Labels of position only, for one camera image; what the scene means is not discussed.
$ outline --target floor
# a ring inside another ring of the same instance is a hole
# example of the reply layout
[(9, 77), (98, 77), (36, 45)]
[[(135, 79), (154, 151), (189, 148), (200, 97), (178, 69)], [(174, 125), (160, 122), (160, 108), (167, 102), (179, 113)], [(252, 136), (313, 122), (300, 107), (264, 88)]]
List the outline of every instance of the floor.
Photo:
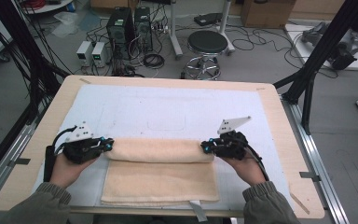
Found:
[[(82, 71), (75, 52), (81, 42), (86, 40), (87, 31), (97, 27), (100, 21), (95, 12), (89, 10), (87, 1), (84, 4), (80, 2), (76, 12), (79, 15), (77, 21), (79, 29), (75, 34), (62, 38), (50, 34), (50, 31), (59, 25), (52, 18), (54, 13), (57, 11), (46, 13), (38, 18), (46, 31), (48, 43), (63, 63), (74, 74), (80, 75)], [(175, 60), (168, 35), (161, 34), (159, 38), (161, 44), (155, 43), (155, 49), (162, 47), (160, 55), (165, 59), (164, 66), (160, 69), (139, 67), (136, 72), (152, 78), (179, 78), (183, 66), (194, 56), (186, 47), (186, 37), (194, 31), (189, 28), (199, 28), (192, 18), (193, 16), (183, 16), (177, 20), (177, 35), (184, 51), (184, 56), (180, 60)], [(315, 23), (315, 21), (291, 22)], [(298, 70), (296, 67), (301, 66), (301, 61), (296, 58), (294, 51), (292, 54), (295, 57), (286, 54), (290, 45), (283, 38), (286, 36), (283, 30), (266, 32), (249, 28), (241, 29), (231, 25), (241, 26), (240, 19), (230, 17), (228, 20), (227, 36), (234, 43), (236, 51), (230, 56), (219, 57), (222, 67), (222, 76), (218, 78), (219, 81), (274, 83), (292, 75)], [(252, 45), (244, 41), (247, 39), (244, 35), (246, 32), (260, 34), (259, 36), (265, 40), (253, 35), (251, 39), (257, 44)], [(36, 42), (41, 46), (40, 39), (36, 39)], [(284, 93), (288, 87), (282, 87), (278, 89), (278, 92)], [(335, 73), (323, 70), (323, 74), (316, 77), (310, 113), (310, 132), (348, 220), (352, 223), (358, 223), (358, 107), (355, 104), (357, 100), (358, 71)], [(28, 101), (26, 86), (13, 62), (0, 62), (0, 142), (27, 106)], [(301, 219), (301, 223), (333, 222), (329, 213), (326, 212), (326, 216), (321, 220)]]

